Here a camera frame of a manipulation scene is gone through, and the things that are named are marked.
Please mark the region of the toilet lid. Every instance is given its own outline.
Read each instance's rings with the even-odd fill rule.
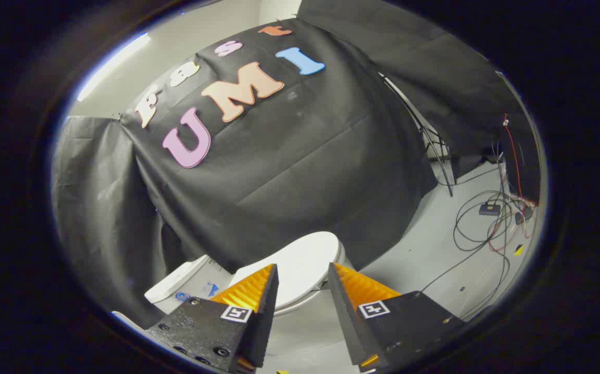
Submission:
[[[279,288],[275,309],[297,301],[318,286],[328,274],[328,265],[337,260],[341,244],[331,232],[314,232],[261,261],[236,271],[230,286],[240,282],[270,263],[277,264]]]

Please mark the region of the red cable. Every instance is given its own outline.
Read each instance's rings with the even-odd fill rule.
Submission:
[[[516,186],[519,187],[519,197],[521,197],[523,199],[524,195],[521,193],[521,182],[519,182],[519,164],[516,161],[516,151],[514,150],[514,142],[512,140],[512,134],[510,133],[510,129],[507,128],[507,126],[504,126],[504,128],[506,129],[506,131],[508,132],[508,136],[510,137],[510,144],[512,145],[512,154],[514,156],[514,166],[516,166]]]

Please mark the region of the black cable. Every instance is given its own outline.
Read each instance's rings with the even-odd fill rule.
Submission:
[[[463,209],[464,206],[466,206],[466,204],[468,204],[469,202],[473,201],[474,199],[482,196],[483,194],[487,194],[487,193],[500,193],[499,191],[484,191],[484,192],[480,192],[480,194],[475,195],[474,197],[470,198],[468,201],[466,201],[466,203],[464,203],[464,205],[461,206],[461,208],[459,209],[459,211],[461,211]],[[438,279],[440,279],[443,275],[447,274],[448,272],[450,272],[452,269],[456,268],[457,266],[461,265],[462,263],[464,263],[466,260],[468,260],[469,258],[473,257],[476,253],[478,253],[480,251],[480,249],[482,249],[484,246],[487,245],[487,243],[489,243],[489,240],[491,240],[493,238],[493,234],[490,235],[490,237],[488,237],[486,240],[482,241],[480,244],[478,244],[478,246],[475,246],[475,248],[472,249],[462,249],[459,246],[457,246],[457,248],[463,250],[463,251],[471,251],[472,253],[469,254],[466,258],[464,258],[463,260],[457,262],[455,265],[453,265],[451,268],[445,270],[445,272],[443,272],[442,274],[438,275],[438,277],[436,277],[435,279],[433,279],[431,282],[429,282],[429,284],[427,284],[420,292],[424,292],[428,287],[430,287],[434,282],[436,282]]]
[[[495,237],[499,237],[501,236],[501,234],[499,234],[498,236],[495,236],[496,231],[499,229],[498,225],[501,222],[501,220],[504,223],[504,228],[503,228],[503,254],[498,253],[497,251],[496,254],[500,255],[503,257],[503,263],[502,263],[502,269],[501,269],[501,277],[499,278],[499,282],[496,286],[496,288],[494,289],[494,291],[492,293],[490,293],[490,295],[485,298],[485,302],[483,304],[483,302],[481,301],[480,303],[476,304],[475,308],[478,307],[479,305],[487,305],[487,303],[489,303],[490,300],[492,300],[493,296],[496,294],[496,291],[499,289],[499,287],[502,284],[502,281],[507,277],[507,274],[510,272],[510,261],[508,260],[507,256],[506,256],[506,247],[507,247],[507,230],[510,226],[510,224],[513,222],[513,220],[511,219],[510,222],[507,222],[508,218],[512,218],[512,210],[510,209],[509,205],[511,203],[507,203],[506,202],[506,193],[504,192],[504,185],[503,185],[503,181],[502,181],[502,171],[501,171],[501,164],[500,164],[500,158],[497,157],[497,164],[496,164],[497,168],[495,170],[499,171],[499,175],[500,175],[500,179],[499,179],[499,191],[484,191],[484,192],[480,192],[480,194],[476,194],[474,197],[470,198],[468,201],[466,201],[466,203],[464,203],[460,208],[459,211],[457,212],[457,217],[455,220],[455,226],[452,230],[453,233],[453,240],[455,242],[455,245],[457,246],[457,248],[461,251],[470,251],[472,252],[471,254],[469,254],[466,258],[464,258],[463,260],[457,262],[455,265],[453,265],[451,268],[445,270],[445,272],[443,272],[442,274],[438,275],[438,277],[436,277],[435,279],[433,279],[431,282],[429,282],[429,284],[427,284],[421,292],[424,292],[428,287],[431,286],[431,284],[433,284],[434,282],[436,282],[438,279],[440,279],[443,275],[447,274],[448,272],[450,272],[452,269],[456,268],[457,266],[461,265],[462,263],[464,263],[466,260],[468,260],[469,258],[473,257],[476,253],[478,253],[478,251],[480,251],[480,249],[482,249],[485,245],[487,245],[488,243],[490,243],[490,241],[492,241],[492,239],[494,239]],[[463,210],[464,206],[466,206],[469,202],[473,201],[474,199],[482,196],[483,194],[488,194],[488,193],[495,193],[496,195],[496,199],[499,198],[499,196],[502,196],[502,209],[499,212],[499,215],[497,216],[497,219],[492,223],[492,225],[490,225],[489,229],[487,230],[487,239],[485,239],[484,241],[478,241],[478,240],[473,240],[470,239],[469,237],[467,237],[466,235],[464,235],[464,233],[459,229],[459,221],[464,217],[464,215],[466,215],[466,213],[468,213],[468,211],[472,210],[473,208],[475,208],[480,204],[476,204],[475,206],[471,206],[471,208],[468,208],[468,210],[464,211],[464,213],[461,213],[461,211]],[[506,208],[510,209],[510,213],[505,213]],[[496,225],[496,229],[493,230],[493,232],[490,234],[490,230],[492,229],[492,226]],[[476,242],[476,243],[480,243],[477,246],[475,246],[474,248],[471,249],[464,249],[461,246],[459,246],[459,244],[457,243],[457,238],[456,238],[456,232],[459,231],[459,233],[465,237],[466,239],[472,241],[472,242]],[[467,314],[471,313],[471,311],[473,310],[473,308],[471,308],[471,310],[469,310],[467,312]]]
[[[504,193],[504,185],[503,185],[503,175],[502,175],[502,170],[501,170],[501,164],[499,162],[499,159],[497,158],[497,163],[496,166],[499,170],[499,175],[501,177],[501,193],[503,194],[503,203],[507,205],[506,203],[506,193]],[[502,268],[501,268],[501,277],[499,278],[499,282],[496,285],[496,287],[494,288],[494,290],[492,291],[492,293],[490,293],[487,297],[485,297],[482,301],[480,301],[480,303],[475,304],[474,307],[472,307],[470,310],[468,310],[468,312],[466,312],[466,314],[462,315],[459,319],[464,319],[464,318],[468,318],[471,317],[471,315],[476,314],[476,312],[480,312],[481,309],[478,309],[480,307],[480,305],[483,306],[483,308],[486,307],[486,305],[494,298],[494,295],[496,294],[496,292],[498,291],[499,287],[501,287],[501,284],[503,282],[504,279],[506,279],[507,275],[510,272],[510,260],[508,260],[507,256],[506,256],[506,249],[507,249],[507,228],[504,231],[506,234],[504,235],[503,238],[503,253],[498,253],[498,251],[494,251],[495,253],[499,254],[500,256],[503,257],[503,263],[502,263]]]
[[[464,206],[466,206],[466,204],[468,204],[469,202],[473,201],[473,200],[474,200],[474,199],[476,199],[477,197],[479,197],[479,196],[482,196],[483,194],[488,194],[488,193],[501,194],[501,192],[500,192],[500,191],[493,191],[493,190],[490,190],[490,191],[484,191],[484,192],[480,192],[480,194],[477,194],[477,195],[475,195],[474,197],[470,198],[468,201],[466,201],[466,203],[464,203],[464,205],[462,205],[462,206],[461,206],[461,208],[459,208],[459,210],[457,211],[457,217],[456,217],[456,220],[455,220],[455,226],[454,226],[454,228],[452,229],[452,239],[453,239],[453,240],[454,240],[454,242],[455,242],[455,246],[457,246],[457,248],[459,248],[459,250],[461,250],[461,251],[473,251],[473,250],[475,250],[475,248],[471,248],[471,249],[464,249],[464,248],[462,248],[461,246],[459,246],[459,244],[457,243],[457,237],[456,237],[456,235],[455,235],[457,231],[458,231],[458,232],[459,232],[459,233],[460,233],[460,234],[461,234],[461,235],[462,235],[464,238],[466,238],[466,239],[468,239],[469,241],[471,241],[471,242],[474,242],[474,243],[482,243],[482,242],[487,242],[487,241],[490,241],[490,240],[492,240],[492,239],[496,239],[497,237],[500,237],[501,235],[503,235],[503,233],[501,233],[501,234],[498,234],[497,236],[490,236],[490,235],[489,235],[489,232],[487,232],[487,234],[488,234],[488,235],[487,235],[487,239],[484,239],[484,240],[478,240],[478,239],[471,239],[471,238],[470,238],[470,237],[468,237],[466,234],[464,234],[464,232],[462,232],[462,231],[461,231],[461,229],[459,229],[459,222],[460,222],[460,221],[461,221],[461,219],[462,219],[462,218],[463,218],[463,217],[466,215],[466,213],[468,213],[469,211],[471,211],[471,210],[473,210],[473,209],[475,209],[475,208],[477,208],[477,207],[481,206],[482,204],[485,204],[487,201],[480,201],[480,202],[476,203],[476,205],[473,205],[473,206],[471,206],[470,208],[468,208],[467,210],[465,210],[465,211],[462,213],[461,211],[463,210]],[[501,213],[503,213],[503,212],[504,212],[504,210],[502,210],[502,211],[499,213],[499,215],[497,216],[497,219],[496,219],[496,220],[495,220],[495,221],[494,221],[492,224],[494,224],[494,223],[497,223],[497,222],[500,222],[500,221],[501,221]]]

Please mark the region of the black backdrop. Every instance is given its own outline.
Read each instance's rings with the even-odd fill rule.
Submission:
[[[242,31],[178,61],[146,128],[134,111],[115,119],[73,116],[53,153],[53,212],[64,253],[91,295],[148,328],[159,319],[143,296],[184,261],[208,254],[232,274],[317,231],[335,233],[356,270],[401,239],[420,199],[437,185],[416,125],[361,51],[298,19],[271,36]],[[226,41],[241,49],[219,57]],[[298,47],[326,67],[300,75],[276,52]],[[177,87],[169,75],[200,69]],[[234,121],[202,90],[237,82],[252,61],[285,86]],[[183,168],[161,147],[196,107],[212,138]]]
[[[138,349],[149,346],[128,343],[131,335],[105,321],[70,277],[45,223],[48,201],[32,140],[43,133],[45,111],[58,114],[49,100],[68,87],[65,79],[77,84],[142,15],[158,10],[157,4],[105,3],[0,3],[0,372],[179,372],[177,363],[143,354]],[[89,13],[87,32],[65,40],[64,53],[36,61],[37,73],[24,75],[39,48],[89,4],[104,6]],[[533,281],[516,293],[525,303],[492,315],[476,331],[477,342],[464,343],[429,371],[599,372],[600,2],[496,2],[484,11],[437,0],[413,9],[504,66],[541,120],[554,163],[548,202],[554,214],[542,244],[554,260],[543,257]],[[77,42],[87,38],[103,44]],[[76,66],[77,76],[67,66]],[[594,144],[597,152],[584,151]]]
[[[528,156],[523,165],[518,159],[522,192],[539,201],[540,165],[533,134],[492,62],[437,24],[379,0],[303,0],[297,16],[355,45],[402,90],[445,140],[455,178],[492,153],[507,114],[513,140]],[[507,165],[513,166],[509,141],[500,147]],[[507,170],[509,180],[516,182],[516,168]],[[516,183],[510,187],[518,193]]]

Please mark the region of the black fabric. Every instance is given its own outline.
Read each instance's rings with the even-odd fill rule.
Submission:
[[[412,12],[381,0],[303,0],[297,17],[355,45],[407,95],[445,140],[456,178],[473,170],[489,152],[504,113],[509,118],[519,114],[516,128],[530,131],[518,101],[495,67]],[[537,153],[534,141],[525,147],[528,153]],[[539,164],[526,166],[528,178],[523,184],[528,184],[528,191],[537,191]]]
[[[421,135],[366,55],[303,21],[275,24],[293,33],[243,31],[188,57],[200,69],[181,85],[169,87],[168,78],[186,61],[151,83],[161,92],[146,128],[134,111],[143,92],[117,120],[65,123],[53,195],[61,241],[91,293],[137,324],[158,315],[144,292],[205,253],[235,272],[326,230],[359,270],[401,239],[437,184]],[[243,47],[218,57],[215,47],[230,40]],[[300,75],[275,57],[290,47],[325,69]],[[252,61],[285,87],[224,123],[200,93],[216,80],[237,82]],[[198,166],[183,168],[162,140],[178,128],[194,149],[180,124],[192,107],[212,142]]]

